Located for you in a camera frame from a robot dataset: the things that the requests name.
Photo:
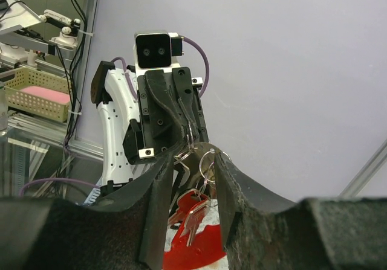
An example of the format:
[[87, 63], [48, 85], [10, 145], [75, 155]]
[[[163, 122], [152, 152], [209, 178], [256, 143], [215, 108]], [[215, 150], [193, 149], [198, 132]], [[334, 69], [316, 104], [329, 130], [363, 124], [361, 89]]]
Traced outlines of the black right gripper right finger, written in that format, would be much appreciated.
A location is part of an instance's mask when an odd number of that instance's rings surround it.
[[385, 269], [385, 198], [292, 202], [215, 156], [230, 269]]

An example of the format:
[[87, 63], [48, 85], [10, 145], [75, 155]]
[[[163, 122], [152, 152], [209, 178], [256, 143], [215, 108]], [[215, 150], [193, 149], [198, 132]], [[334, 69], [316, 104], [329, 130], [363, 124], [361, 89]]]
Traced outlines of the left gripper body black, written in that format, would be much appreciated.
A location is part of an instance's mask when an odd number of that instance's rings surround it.
[[131, 119], [123, 148], [130, 164], [144, 164], [178, 144], [203, 140], [203, 109], [190, 73], [137, 77], [140, 120]]

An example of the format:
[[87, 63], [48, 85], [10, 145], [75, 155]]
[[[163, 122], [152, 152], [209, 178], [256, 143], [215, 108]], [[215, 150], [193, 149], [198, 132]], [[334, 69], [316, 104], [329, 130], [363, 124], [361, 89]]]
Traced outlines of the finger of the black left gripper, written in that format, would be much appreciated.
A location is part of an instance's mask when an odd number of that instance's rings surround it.
[[187, 129], [192, 141], [208, 142], [209, 137], [198, 92], [200, 86], [192, 83], [188, 67], [173, 68], [172, 80], [177, 93], [177, 102], [187, 120]]
[[188, 142], [187, 120], [177, 102], [172, 72], [146, 71], [143, 76], [143, 138], [146, 148], [170, 149]]

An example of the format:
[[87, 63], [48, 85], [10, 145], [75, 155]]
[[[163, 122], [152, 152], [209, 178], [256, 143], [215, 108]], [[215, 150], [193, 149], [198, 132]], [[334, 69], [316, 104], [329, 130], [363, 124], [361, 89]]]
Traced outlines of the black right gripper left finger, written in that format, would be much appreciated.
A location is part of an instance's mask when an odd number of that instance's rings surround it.
[[2, 269], [161, 269], [174, 161], [92, 206], [63, 199], [1, 199]]

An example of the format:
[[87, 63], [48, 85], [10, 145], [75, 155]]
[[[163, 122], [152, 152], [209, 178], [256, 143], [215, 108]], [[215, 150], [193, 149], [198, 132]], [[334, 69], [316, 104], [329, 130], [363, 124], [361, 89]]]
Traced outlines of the metal key holder red handle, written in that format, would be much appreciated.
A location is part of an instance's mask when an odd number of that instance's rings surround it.
[[217, 209], [215, 154], [200, 142], [174, 156], [175, 173], [167, 226], [177, 230], [164, 251], [163, 269], [203, 269], [226, 256], [219, 222], [208, 221]]

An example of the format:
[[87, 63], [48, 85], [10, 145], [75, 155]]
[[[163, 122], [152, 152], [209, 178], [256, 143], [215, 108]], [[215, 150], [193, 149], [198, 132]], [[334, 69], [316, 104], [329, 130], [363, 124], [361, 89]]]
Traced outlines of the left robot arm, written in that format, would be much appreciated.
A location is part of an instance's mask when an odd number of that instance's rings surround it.
[[91, 83], [103, 130], [102, 197], [134, 180], [132, 166], [153, 163], [177, 144], [183, 149], [172, 159], [181, 162], [209, 140], [200, 100], [204, 83], [188, 67], [134, 69], [128, 80], [128, 72], [101, 61]]

